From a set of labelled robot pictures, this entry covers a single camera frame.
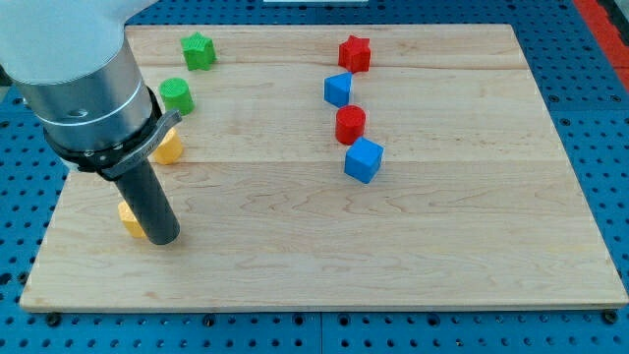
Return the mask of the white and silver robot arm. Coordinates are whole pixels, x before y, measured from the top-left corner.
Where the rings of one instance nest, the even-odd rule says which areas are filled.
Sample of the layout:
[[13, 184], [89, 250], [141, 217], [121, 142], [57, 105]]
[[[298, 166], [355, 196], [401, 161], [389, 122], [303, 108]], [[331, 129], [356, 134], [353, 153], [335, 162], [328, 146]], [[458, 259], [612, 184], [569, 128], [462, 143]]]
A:
[[145, 162], [179, 111], [162, 113], [125, 34], [152, 0], [4, 0], [1, 65], [65, 161], [115, 180]]

